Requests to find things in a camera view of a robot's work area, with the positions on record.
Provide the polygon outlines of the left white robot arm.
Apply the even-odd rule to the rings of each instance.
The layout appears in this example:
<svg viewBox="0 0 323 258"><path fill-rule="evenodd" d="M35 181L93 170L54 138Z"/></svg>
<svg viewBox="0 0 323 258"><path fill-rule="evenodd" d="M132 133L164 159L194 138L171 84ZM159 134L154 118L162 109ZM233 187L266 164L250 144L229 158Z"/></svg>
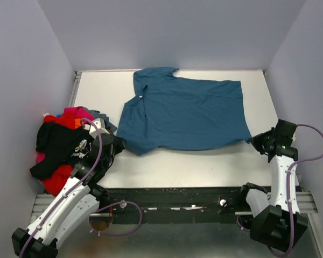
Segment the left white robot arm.
<svg viewBox="0 0 323 258"><path fill-rule="evenodd" d="M60 193L26 229L12 235L18 257L56 257L64 240L93 212L109 205L108 191L99 181L124 149L123 140L102 133L92 142L90 152L78 162Z"/></svg>

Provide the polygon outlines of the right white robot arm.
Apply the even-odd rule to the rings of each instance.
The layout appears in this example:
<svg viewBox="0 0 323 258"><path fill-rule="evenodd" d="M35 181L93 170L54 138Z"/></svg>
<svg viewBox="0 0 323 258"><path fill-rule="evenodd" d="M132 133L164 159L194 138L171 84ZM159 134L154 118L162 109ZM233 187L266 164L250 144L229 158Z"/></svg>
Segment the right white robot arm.
<svg viewBox="0 0 323 258"><path fill-rule="evenodd" d="M298 150L292 147L297 125L279 120L275 127L248 140L255 150L268 157L272 168L271 191L247 183L237 197L240 209L252 212L249 234L277 256L285 257L307 230L307 219L300 215L296 196Z"/></svg>

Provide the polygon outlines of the teal blue t shirt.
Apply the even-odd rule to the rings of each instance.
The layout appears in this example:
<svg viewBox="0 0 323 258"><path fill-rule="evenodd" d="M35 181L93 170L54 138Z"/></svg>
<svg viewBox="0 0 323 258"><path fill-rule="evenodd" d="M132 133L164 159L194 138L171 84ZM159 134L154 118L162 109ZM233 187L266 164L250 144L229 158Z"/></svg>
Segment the teal blue t shirt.
<svg viewBox="0 0 323 258"><path fill-rule="evenodd" d="M134 72L135 96L125 103L117 136L144 155L156 148L202 151L251 137L239 81L176 77L176 68Z"/></svg>

